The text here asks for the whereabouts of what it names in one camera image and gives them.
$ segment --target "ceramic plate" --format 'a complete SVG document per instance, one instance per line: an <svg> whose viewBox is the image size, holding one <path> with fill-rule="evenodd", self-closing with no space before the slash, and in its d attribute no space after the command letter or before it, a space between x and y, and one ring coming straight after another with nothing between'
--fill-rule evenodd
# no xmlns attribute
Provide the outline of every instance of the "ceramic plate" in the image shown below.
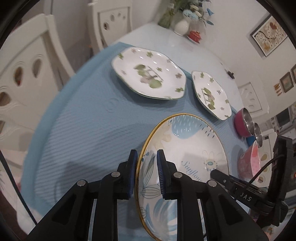
<svg viewBox="0 0 296 241"><path fill-rule="evenodd" d="M136 204L142 224L153 238L176 241L177 201L164 200L160 193L156 164L156 152L159 149L164 150L167 161L175 163L178 171L202 182L210 179L213 169L228 174L228 164L216 133L197 116L170 116L151 132L137 165Z"/></svg>
<svg viewBox="0 0 296 241"><path fill-rule="evenodd" d="M193 71L191 75L198 100L218 119L228 119L232 112L222 87L206 72Z"/></svg>
<svg viewBox="0 0 296 241"><path fill-rule="evenodd" d="M179 99L184 95L185 74L162 53L127 48L112 60L112 67L140 95L154 99Z"/></svg>

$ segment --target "textured tablecloth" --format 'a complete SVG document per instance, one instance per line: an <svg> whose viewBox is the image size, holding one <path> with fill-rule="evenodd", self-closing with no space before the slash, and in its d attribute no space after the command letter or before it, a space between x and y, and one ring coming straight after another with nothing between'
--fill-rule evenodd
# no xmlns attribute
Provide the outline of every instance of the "textured tablecloth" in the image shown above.
<svg viewBox="0 0 296 241"><path fill-rule="evenodd" d="M196 98L187 72L182 99L156 100L134 93L111 67L111 60L129 46L117 43L94 56L42 117L21 182L25 201L42 215L77 180L99 180L126 161L131 149L140 153L153 128L175 113L191 113L211 125L226 151L230 173L237 176L237 159L247 144L234 130L234 114L220 121L208 113ZM118 203L118 233L119 240L151 240L141 225L134 198Z"/></svg>

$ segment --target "red teacup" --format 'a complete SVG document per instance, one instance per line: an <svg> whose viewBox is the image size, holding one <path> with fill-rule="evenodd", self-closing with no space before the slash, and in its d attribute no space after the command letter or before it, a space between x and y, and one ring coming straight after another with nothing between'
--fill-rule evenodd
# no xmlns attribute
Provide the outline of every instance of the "red teacup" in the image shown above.
<svg viewBox="0 0 296 241"><path fill-rule="evenodd" d="M254 141L253 145L240 156L237 161L237 169L241 178L249 180L260 170L257 141Z"/></svg>

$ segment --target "framed picture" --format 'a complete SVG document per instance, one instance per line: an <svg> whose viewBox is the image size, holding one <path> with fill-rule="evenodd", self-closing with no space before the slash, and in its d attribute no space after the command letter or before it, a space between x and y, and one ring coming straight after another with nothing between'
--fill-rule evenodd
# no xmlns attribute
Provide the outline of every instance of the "framed picture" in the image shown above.
<svg viewBox="0 0 296 241"><path fill-rule="evenodd" d="M251 36L266 57L287 38L285 31L271 15L260 24Z"/></svg>
<svg viewBox="0 0 296 241"><path fill-rule="evenodd" d="M285 93L294 87L290 72L286 73L284 77L281 78L281 85Z"/></svg>
<svg viewBox="0 0 296 241"><path fill-rule="evenodd" d="M291 69L291 72L292 72L292 75L293 75L294 81L295 81L295 83L296 83L296 65L293 66L293 68Z"/></svg>

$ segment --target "gold-rimmed plate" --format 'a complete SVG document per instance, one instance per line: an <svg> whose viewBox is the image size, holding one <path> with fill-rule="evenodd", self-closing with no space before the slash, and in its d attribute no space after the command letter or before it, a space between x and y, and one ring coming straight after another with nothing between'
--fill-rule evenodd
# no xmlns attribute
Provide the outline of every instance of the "gold-rimmed plate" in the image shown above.
<svg viewBox="0 0 296 241"><path fill-rule="evenodd" d="M151 132L137 164L136 205L144 228L153 238L175 241L177 202L162 198L156 164L159 149L164 150L167 161L175 163L178 171L197 181L207 182L213 169L229 174L228 164L218 136L197 116L169 116Z"/></svg>

